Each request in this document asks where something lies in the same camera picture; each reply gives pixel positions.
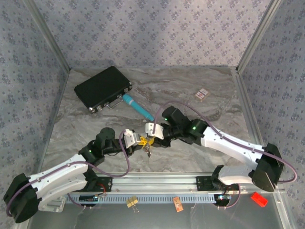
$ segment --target blue handle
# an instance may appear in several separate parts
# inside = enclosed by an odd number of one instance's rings
[[[122,99],[124,100],[124,102],[126,102],[128,105],[132,106],[137,112],[139,112],[140,114],[142,114],[145,118],[147,118],[149,121],[153,121],[154,118],[153,116],[146,111],[143,107],[141,107],[140,105],[138,105],[133,98],[131,98],[129,95],[125,94],[123,95]]]

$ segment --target red block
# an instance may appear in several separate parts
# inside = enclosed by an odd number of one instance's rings
[[[255,203],[257,203],[261,207],[265,207],[268,203],[268,200],[265,199],[261,194],[258,192],[254,192],[251,195],[251,199],[254,200]]]

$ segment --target blue patterned wall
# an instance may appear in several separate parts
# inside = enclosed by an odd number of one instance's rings
[[[264,141],[279,146],[298,171],[286,190],[297,223],[305,228],[304,0],[284,0],[242,77]]]
[[[236,66],[270,0],[36,0],[71,68]]]
[[[66,79],[21,0],[0,2],[0,228],[13,177],[36,172]]]

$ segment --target black briefcase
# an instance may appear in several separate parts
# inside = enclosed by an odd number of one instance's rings
[[[79,99],[91,113],[104,107],[112,109],[122,102],[122,96],[132,89],[132,83],[114,66],[91,77],[74,88]]]

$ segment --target gray marble tabletop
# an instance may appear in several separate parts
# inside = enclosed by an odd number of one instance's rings
[[[133,84],[129,95],[152,115],[161,104],[179,100],[197,108],[220,130],[249,141],[241,105],[230,68],[122,68]],[[146,120],[132,107],[121,103],[114,109],[90,114],[74,92],[74,87],[102,70],[71,70],[61,101],[42,170],[78,153],[104,127],[111,127],[116,138],[123,129],[143,133]],[[202,102],[195,98],[201,88],[210,94]],[[190,119],[198,116],[188,108],[174,104]],[[212,172],[217,165],[239,162],[219,151],[179,140],[168,149],[153,148],[152,158],[142,151],[130,157],[132,172]],[[123,154],[106,156],[99,168],[107,172],[126,171]]]

